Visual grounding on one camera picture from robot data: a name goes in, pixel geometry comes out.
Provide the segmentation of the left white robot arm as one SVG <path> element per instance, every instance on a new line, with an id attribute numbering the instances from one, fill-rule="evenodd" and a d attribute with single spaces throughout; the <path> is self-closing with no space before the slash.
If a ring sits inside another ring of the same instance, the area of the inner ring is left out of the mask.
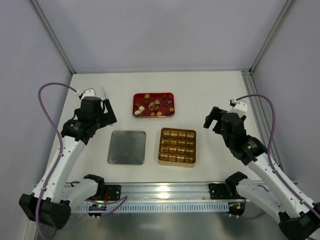
<path id="1" fill-rule="evenodd" d="M 65 190 L 78 157 L 97 130 L 117 122 L 109 99 L 101 99 L 93 88 L 76 91 L 80 107 L 57 133 L 59 146 L 39 183 L 30 194 L 22 194 L 19 206 L 30 221 L 56 230 L 68 222 L 71 211 L 86 200 L 105 195 L 103 177 L 87 174 L 75 187 Z"/>

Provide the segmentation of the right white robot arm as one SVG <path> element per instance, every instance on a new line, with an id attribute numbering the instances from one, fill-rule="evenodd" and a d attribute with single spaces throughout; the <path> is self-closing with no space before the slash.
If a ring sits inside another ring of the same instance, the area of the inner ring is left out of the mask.
<path id="1" fill-rule="evenodd" d="M 221 135 L 231 154 L 269 187 L 267 192 L 245 174 L 236 172 L 225 180 L 232 192 L 246 198 L 270 215 L 289 240 L 305 240 L 320 228 L 320 204 L 304 194 L 282 171 L 267 148 L 247 134 L 244 121 L 247 108 L 233 106 L 230 111 L 213 107 L 204 128 L 216 124 L 213 132 Z"/>

